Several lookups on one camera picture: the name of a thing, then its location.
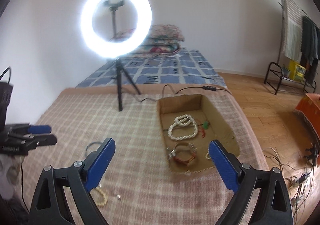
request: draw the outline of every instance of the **bracelet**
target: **bracelet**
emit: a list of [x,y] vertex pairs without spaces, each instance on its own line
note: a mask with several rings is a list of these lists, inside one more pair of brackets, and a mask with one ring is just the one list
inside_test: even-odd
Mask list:
[[[188,147],[189,148],[189,151],[191,153],[191,157],[187,160],[183,160],[181,158],[179,158],[177,156],[177,153],[176,153],[176,149],[177,147],[179,146],[185,146],[185,147]],[[171,153],[169,154],[169,158],[173,158],[176,162],[178,163],[181,163],[181,164],[185,164],[185,165],[188,165],[192,160],[194,160],[196,158],[196,148],[194,147],[193,144],[191,143],[187,143],[187,142],[178,142],[175,144],[173,150],[171,151]]]

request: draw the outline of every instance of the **screw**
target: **screw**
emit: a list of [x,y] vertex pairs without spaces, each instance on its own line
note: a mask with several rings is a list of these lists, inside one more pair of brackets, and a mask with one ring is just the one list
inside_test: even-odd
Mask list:
[[73,165],[75,167],[80,167],[80,166],[82,166],[82,162],[81,161],[76,161]]
[[273,172],[275,172],[275,173],[280,173],[280,169],[277,168],[277,167],[274,167],[272,170],[273,170]]
[[248,163],[243,163],[243,164],[242,164],[242,167],[243,167],[244,169],[250,169],[250,168],[251,168],[251,165],[249,165]]
[[51,169],[51,166],[50,166],[50,165],[47,165],[47,166],[44,167],[43,170],[45,170],[45,171],[47,172],[47,171],[49,171],[50,169]]

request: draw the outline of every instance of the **white rope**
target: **white rope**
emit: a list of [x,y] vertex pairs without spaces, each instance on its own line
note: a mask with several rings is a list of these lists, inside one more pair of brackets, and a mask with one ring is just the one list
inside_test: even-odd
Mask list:
[[[193,124],[193,128],[195,129],[194,133],[192,135],[188,135],[188,136],[182,136],[182,137],[174,137],[172,135],[172,129],[176,126],[179,125],[181,127],[186,127],[188,126],[190,123]],[[168,136],[172,139],[172,140],[184,140],[184,139],[188,139],[188,138],[194,138],[196,135],[198,134],[198,124],[195,121],[195,119],[189,115],[182,115],[180,117],[176,117],[174,118],[174,123],[170,126],[170,128],[168,129]]]
[[210,157],[210,154],[209,154],[209,150],[208,150],[207,154],[205,155],[205,159],[211,160],[211,157]]

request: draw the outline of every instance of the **blue checkered bedsheet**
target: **blue checkered bedsheet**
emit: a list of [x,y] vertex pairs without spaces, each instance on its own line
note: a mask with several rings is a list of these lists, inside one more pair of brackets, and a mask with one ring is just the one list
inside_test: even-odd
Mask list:
[[[123,57],[121,61],[137,84],[190,83],[216,84],[226,87],[223,78],[197,50],[181,50],[175,55],[153,58]],[[115,66],[110,61],[79,83],[77,87],[115,85],[115,75]],[[123,84],[129,84],[124,75]]]

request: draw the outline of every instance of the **tripod leg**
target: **tripod leg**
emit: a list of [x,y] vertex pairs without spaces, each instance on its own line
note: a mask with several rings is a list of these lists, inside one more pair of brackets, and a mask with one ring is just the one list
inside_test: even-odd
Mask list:
[[121,65],[116,62],[116,73],[117,73],[117,89],[118,89],[118,103],[119,111],[122,112],[122,91],[121,91]]
[[125,76],[128,78],[129,82],[133,85],[133,87],[135,88],[135,90],[137,91],[138,94],[141,94],[141,91],[138,89],[138,87],[136,86],[136,84],[134,83],[134,81],[132,80],[131,76],[129,75],[129,73],[127,72],[126,69],[124,69],[123,66],[122,67],[122,71],[124,72]]

